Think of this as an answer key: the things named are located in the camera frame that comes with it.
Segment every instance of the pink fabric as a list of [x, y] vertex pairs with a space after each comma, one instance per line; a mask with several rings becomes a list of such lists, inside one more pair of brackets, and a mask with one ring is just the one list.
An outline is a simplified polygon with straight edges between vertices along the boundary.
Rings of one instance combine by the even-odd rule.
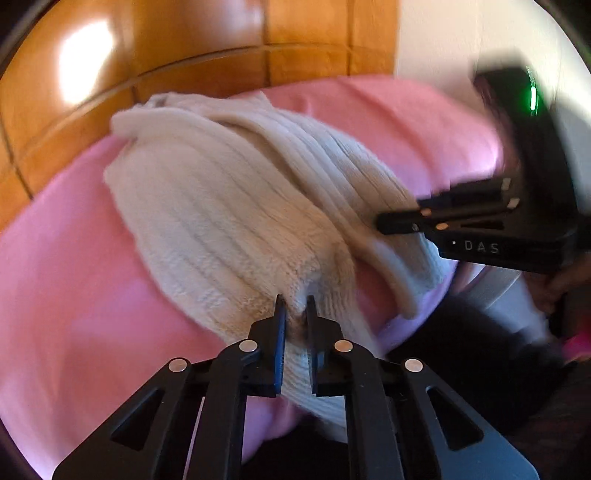
[[[313, 115], [362, 141], [417, 195], [490, 175], [500, 144], [485, 121], [428, 87], [391, 77], [287, 85], [273, 104]], [[44, 479], [170, 358], [211, 358], [222, 342], [176, 310], [151, 281], [102, 172], [123, 142], [107, 137], [58, 175], [0, 236], [0, 417]], [[387, 349], [419, 318], [397, 318], [383, 279], [358, 264], [362, 311]], [[249, 399], [243, 456], [302, 415], [282, 398]]]

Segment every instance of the green light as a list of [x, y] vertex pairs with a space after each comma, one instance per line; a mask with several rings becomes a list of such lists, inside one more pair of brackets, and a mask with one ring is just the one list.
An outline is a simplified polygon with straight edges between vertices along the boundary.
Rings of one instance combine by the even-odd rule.
[[538, 89], [532, 85], [531, 86], [531, 103], [530, 103], [530, 110], [532, 112], [535, 112], [535, 107], [537, 106], [537, 103], [538, 103]]

